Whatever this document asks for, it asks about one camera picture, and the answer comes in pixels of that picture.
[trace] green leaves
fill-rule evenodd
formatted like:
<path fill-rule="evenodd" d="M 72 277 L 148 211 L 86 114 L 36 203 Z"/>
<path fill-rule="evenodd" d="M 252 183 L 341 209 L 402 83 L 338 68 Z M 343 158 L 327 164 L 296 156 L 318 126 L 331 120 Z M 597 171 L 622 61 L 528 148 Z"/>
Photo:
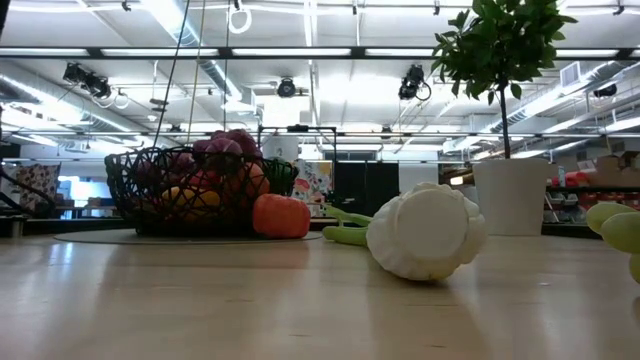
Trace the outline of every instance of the green leaves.
<path fill-rule="evenodd" d="M 565 40 L 566 37 L 564 37 L 564 34 L 561 33 L 560 31 L 556 31 L 556 33 L 551 36 L 551 39 L 552 40 Z"/>
<path fill-rule="evenodd" d="M 482 0 L 473 0 L 471 9 L 473 9 L 473 12 L 478 14 L 478 16 L 484 16 L 484 11 L 482 9 Z"/>
<path fill-rule="evenodd" d="M 511 84 L 511 94 L 513 94 L 514 98 L 520 100 L 520 97 L 522 97 L 522 88 L 520 85 Z"/>
<path fill-rule="evenodd" d="M 562 21 L 563 23 L 569 23 L 569 24 L 577 24 L 578 20 L 572 18 L 571 16 L 559 16 L 560 21 Z"/>
<path fill-rule="evenodd" d="M 453 95 L 458 96 L 458 92 L 460 91 L 460 80 L 456 81 L 451 88 L 451 92 Z"/>
<path fill-rule="evenodd" d="M 468 17 L 469 17 L 469 10 L 461 11 L 461 12 L 458 13 L 458 16 L 455 19 L 449 20 L 448 23 L 451 26 L 455 26 L 458 29 L 458 31 L 462 31 L 464 29 L 464 24 L 467 22 L 467 18 Z"/>
<path fill-rule="evenodd" d="M 490 91 L 489 95 L 487 95 L 487 99 L 489 100 L 489 106 L 491 106 L 491 104 L 493 104 L 493 99 L 495 99 L 496 97 L 496 92 L 495 91 Z"/>
<path fill-rule="evenodd" d="M 461 12 L 449 21 L 455 29 L 436 34 L 434 54 L 440 57 L 431 69 L 439 69 L 443 82 L 453 81 L 456 96 L 464 92 L 478 99 L 488 91 L 489 104 L 507 87 L 520 99 L 516 82 L 532 81 L 541 68 L 554 67 L 553 41 L 564 40 L 561 28 L 576 22 L 559 14 L 554 0 L 473 0 L 471 8 L 478 16 L 468 24 L 470 12 Z"/>

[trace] shelf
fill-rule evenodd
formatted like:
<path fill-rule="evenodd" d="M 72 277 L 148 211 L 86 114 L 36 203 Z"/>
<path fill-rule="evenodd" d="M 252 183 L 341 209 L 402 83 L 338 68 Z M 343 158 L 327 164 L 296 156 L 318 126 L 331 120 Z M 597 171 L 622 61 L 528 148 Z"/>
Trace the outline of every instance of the shelf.
<path fill-rule="evenodd" d="M 571 193 L 585 193 L 585 192 L 639 192 L 640 187 L 606 187 L 606 186 L 580 186 L 580 187 L 555 187 L 547 186 L 547 192 L 571 192 Z"/>

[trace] round mat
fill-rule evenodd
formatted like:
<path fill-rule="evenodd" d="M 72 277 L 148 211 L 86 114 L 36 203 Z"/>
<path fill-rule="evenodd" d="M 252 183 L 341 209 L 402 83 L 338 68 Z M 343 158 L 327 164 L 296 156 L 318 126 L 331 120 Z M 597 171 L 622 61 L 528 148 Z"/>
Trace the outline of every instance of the round mat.
<path fill-rule="evenodd" d="M 146 237 L 136 234 L 135 229 L 82 231 L 66 234 L 58 234 L 53 238 L 60 241 L 93 243 L 93 244 L 127 244 L 127 245 L 211 245 L 211 244 L 254 244 L 271 242 L 290 242 L 315 240 L 322 237 L 322 234 L 310 232 L 302 239 L 269 240 L 260 238 L 238 237 L 238 238 L 176 238 L 176 237 Z"/>

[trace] cardboard box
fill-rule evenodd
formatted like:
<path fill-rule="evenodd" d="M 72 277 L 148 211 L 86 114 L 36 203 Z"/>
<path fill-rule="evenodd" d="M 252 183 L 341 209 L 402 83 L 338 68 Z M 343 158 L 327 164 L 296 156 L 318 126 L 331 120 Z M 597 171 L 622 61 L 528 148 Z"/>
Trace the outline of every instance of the cardboard box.
<path fill-rule="evenodd" d="M 640 187 L 640 170 L 636 167 L 637 151 L 627 151 L 620 157 L 601 156 L 578 162 L 578 168 L 587 175 L 590 186 Z"/>

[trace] tree trunk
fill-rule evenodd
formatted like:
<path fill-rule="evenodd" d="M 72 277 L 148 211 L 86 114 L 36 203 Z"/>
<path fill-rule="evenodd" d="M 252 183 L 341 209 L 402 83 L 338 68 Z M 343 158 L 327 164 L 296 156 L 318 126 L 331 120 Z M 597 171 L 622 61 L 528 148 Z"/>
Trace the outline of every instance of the tree trunk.
<path fill-rule="evenodd" d="M 504 138 L 504 158 L 511 159 L 511 146 L 509 145 L 509 131 L 507 128 L 507 103 L 504 99 L 504 87 L 500 87 L 500 110 L 502 111 L 502 137 Z"/>

